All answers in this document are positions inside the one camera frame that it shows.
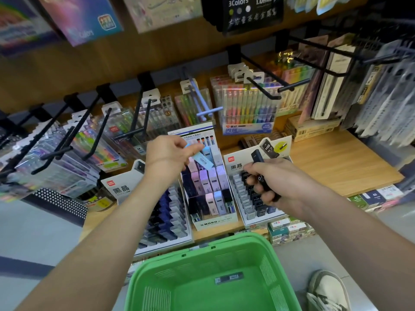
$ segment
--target shoe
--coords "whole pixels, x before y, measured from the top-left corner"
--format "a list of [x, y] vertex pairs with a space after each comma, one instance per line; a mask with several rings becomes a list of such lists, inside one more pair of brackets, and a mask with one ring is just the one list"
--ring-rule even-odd
[[351, 311], [345, 285], [329, 271], [319, 270], [313, 274], [307, 300], [308, 311]]

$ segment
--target forearm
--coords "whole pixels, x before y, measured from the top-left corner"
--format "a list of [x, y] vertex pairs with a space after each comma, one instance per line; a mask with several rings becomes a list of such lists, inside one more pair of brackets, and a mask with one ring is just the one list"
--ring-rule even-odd
[[414, 244], [330, 189], [308, 207], [310, 225], [379, 310], [414, 305]]
[[111, 310], [122, 287], [162, 185], [142, 182], [17, 308], [23, 310]]

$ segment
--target tile floor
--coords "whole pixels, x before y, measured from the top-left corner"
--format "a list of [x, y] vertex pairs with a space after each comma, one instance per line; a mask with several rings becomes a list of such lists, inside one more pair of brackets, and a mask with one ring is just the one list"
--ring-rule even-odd
[[[415, 222], [415, 203], [400, 205], [375, 216], [415, 243], [415, 225], [413, 224]], [[319, 236], [291, 242], [274, 249], [304, 311], [307, 310], [305, 293], [309, 278], [315, 270], [319, 269], [330, 270], [342, 278], [349, 293], [353, 311], [377, 311], [377, 308], [349, 276]], [[121, 289], [113, 311], [124, 310], [127, 288], [124, 286]]]

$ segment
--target green shopping basket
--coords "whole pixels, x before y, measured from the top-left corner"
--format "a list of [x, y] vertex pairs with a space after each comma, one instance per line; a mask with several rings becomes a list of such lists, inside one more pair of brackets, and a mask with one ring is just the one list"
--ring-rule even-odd
[[124, 309], [301, 311], [272, 246], [256, 233], [144, 261], [131, 278]]

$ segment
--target black package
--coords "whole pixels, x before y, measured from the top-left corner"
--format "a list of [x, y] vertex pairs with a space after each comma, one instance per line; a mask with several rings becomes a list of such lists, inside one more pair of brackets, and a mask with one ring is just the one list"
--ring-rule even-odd
[[202, 0], [203, 16], [226, 34], [279, 24], [284, 17], [284, 0]]

